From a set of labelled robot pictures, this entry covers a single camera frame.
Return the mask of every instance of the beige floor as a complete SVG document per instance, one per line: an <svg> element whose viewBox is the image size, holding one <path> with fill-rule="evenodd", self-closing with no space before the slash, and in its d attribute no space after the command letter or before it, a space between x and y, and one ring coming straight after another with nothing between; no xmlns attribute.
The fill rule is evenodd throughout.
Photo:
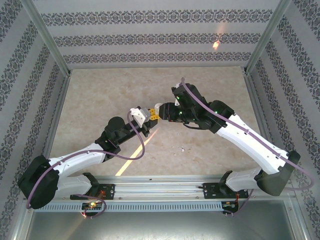
<svg viewBox="0 0 320 240"><path fill-rule="evenodd" d="M97 139L110 118L126 117L130 108L152 108L174 102L171 87L185 77L207 101L221 100L255 131L257 121L240 67L172 67L75 69L72 73L51 157L88 146ZM123 176L221 175L257 164L229 141L209 131L190 130L161 120L146 146L145 156L130 164ZM139 147L137 137L122 144L123 156ZM94 175L115 175L125 160L113 158L83 170Z"/></svg>

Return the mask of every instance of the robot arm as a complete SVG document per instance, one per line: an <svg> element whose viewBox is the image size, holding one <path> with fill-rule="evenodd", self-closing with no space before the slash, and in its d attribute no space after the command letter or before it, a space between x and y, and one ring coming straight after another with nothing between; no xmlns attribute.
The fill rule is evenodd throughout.
<svg viewBox="0 0 320 240"><path fill-rule="evenodd" d="M130 111L133 116L131 124L138 133L142 132L147 137L149 130L158 123L158 120L150 119L151 113L146 108L137 107L132 108ZM39 177L47 169L58 163L37 186L30 202L33 209L45 206L53 198L71 196L71 199L82 199L82 197L77 197L75 194L103 198L99 190L101 184L90 173L72 177L70 175L83 168L100 164L113 158L113 155L105 154L104 152L118 154L121 151L120 145L135 135L136 132L129 123L125 124L121 117L113 117L109 120L101 136L89 146L60 157L50 159L46 159L43 155L36 157L19 179L18 186L28 198Z"/></svg>
<svg viewBox="0 0 320 240"><path fill-rule="evenodd" d="M195 123L199 126L199 129L210 130L214 134L217 133L247 153L260 166L240 172L226 172L219 183L220 191L228 195L244 189L259 188L272 196L279 196L294 170L294 167L280 159L280 156L297 164L300 155L295 151L287 152L268 142L247 126L235 114L234 110L225 103L218 100L208 103L194 85L187 83L186 86L209 109L244 127L248 132L243 132L233 124L208 112L190 96L182 85L171 88L175 103L167 102L162 104L159 107L160 118L169 122L183 123L184 125ZM277 155L250 136L249 132L273 149Z"/></svg>

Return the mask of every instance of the enclosure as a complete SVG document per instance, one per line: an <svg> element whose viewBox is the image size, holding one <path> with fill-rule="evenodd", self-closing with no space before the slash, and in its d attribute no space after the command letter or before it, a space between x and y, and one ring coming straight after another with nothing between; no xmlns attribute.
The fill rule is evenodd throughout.
<svg viewBox="0 0 320 240"><path fill-rule="evenodd" d="M319 0L0 5L1 239L320 239ZM174 102L182 77L274 145L296 150L315 185L279 197L257 190L225 218L222 200L205 199L198 186L258 164L217 134L159 120L142 159L114 157L74 174L115 184L106 213L84 219L82 202L68 197L26 210L17 183L36 156L78 151L112 117ZM120 147L122 156L141 154L138 138ZM287 187L310 182L295 170Z"/></svg>

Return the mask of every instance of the patterned wallpaper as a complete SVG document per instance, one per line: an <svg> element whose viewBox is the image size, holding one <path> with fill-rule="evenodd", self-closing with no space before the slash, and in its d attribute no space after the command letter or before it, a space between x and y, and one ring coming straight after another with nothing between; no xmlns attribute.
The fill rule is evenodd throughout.
<svg viewBox="0 0 320 240"><path fill-rule="evenodd" d="M272 141L300 153L300 165L316 179L297 192L311 239L320 239L319 2L290 3L251 73ZM296 171L294 182L310 180Z"/></svg>
<svg viewBox="0 0 320 240"><path fill-rule="evenodd" d="M44 151L64 76L21 3L6 0L0 8L0 240L4 240L22 200L18 179L30 160Z"/></svg>
<svg viewBox="0 0 320 240"><path fill-rule="evenodd" d="M34 3L71 69L244 67L279 0Z"/></svg>

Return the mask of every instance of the purple cable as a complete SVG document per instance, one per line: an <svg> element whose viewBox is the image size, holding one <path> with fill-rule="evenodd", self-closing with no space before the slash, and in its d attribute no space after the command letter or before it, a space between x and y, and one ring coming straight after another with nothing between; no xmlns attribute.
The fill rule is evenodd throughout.
<svg viewBox="0 0 320 240"><path fill-rule="evenodd" d="M310 184L307 186L303 186L303 187L285 187L285 190L292 190L292 191L302 191L302 190L307 190L309 188L311 188L314 184L315 184L315 180L314 178L303 168L299 167L298 165L294 164L293 162L289 161L288 159L285 159L283 156L281 156L280 154L278 154L275 150L273 150L271 147L269 147L267 144L265 144L262 140L260 140L256 135L254 135L252 132L250 132L248 129L236 124L235 122L229 120L228 118L225 118L224 116L221 116L218 113L215 113L213 110L211 110L209 107L207 107L202 101L200 101L191 91L190 89L187 87L187 85L185 84L185 78L181 78L181 83L180 85L182 85L184 87L184 89L188 92L188 94L198 103L200 104L205 110L207 110L209 113L213 114L214 116L224 120L225 122L235 126L236 128L244 131L246 134L250 135L251 137L253 137L256 141L258 141L262 146L264 146L266 149L268 149L270 152L272 152L274 155L276 155L278 158L280 158L281 160L283 160L284 162L286 162L287 164L290 164L291 166L293 166L294 168L298 169L299 171L301 171L302 173L304 173L305 175L307 175L310 178Z"/></svg>
<svg viewBox="0 0 320 240"><path fill-rule="evenodd" d="M138 136L140 142L141 142L141 145L142 145L142 153L140 156L138 157L134 157L134 158L130 158L130 157L126 157L126 156L120 156L120 155L117 155L113 152L108 152L108 151L103 151L103 150L84 150L84 151L79 151L79 152L76 152L76 153L73 153L67 157L65 157L64 159L56 162L55 164L53 164L51 167L49 167L40 177L39 179L36 181L35 185L33 186L30 194L29 194L29 197L26 201L26 208L27 209L31 209L31 205L30 205L30 202L31 202L31 199L32 197L34 196L35 194L35 191L37 190L40 182L42 181L42 179L44 179L44 177L47 175L48 172L50 172L52 169L54 169L56 166L58 165L61 165L62 163L64 163L65 161L75 157L75 156L78 156L80 154L88 154L88 153L104 153L104 154L107 154L107 155L111 155L111 156L114 156L114 157L117 157L117 158L120 158L120 159L124 159L124 160L138 160L138 159L141 159L144 155L145 155L145 151L146 151L146 148L145 148L145 144L144 144L144 141L142 139L142 137L140 136L138 130L135 128L135 126L131 123L130 121L130 113L131 111L128 112L128 114L126 115L126 119L128 120L128 123L129 125L132 127L132 129L134 130L134 132L136 133L136 135Z"/></svg>
<svg viewBox="0 0 320 240"><path fill-rule="evenodd" d="M225 210L225 209L224 209L223 212L227 212L227 213L231 214L232 217L235 216L235 215L237 215L239 212L242 211L242 209L244 208L244 206L248 203L248 201L249 201L249 199L251 198L251 195L252 195L253 192L254 192L254 190L251 189L248 197L246 198L246 200L244 201L244 203L242 204L242 206L240 207L240 209L238 209L238 211L236 211L235 213L233 213L232 211L229 211L229 210Z"/></svg>

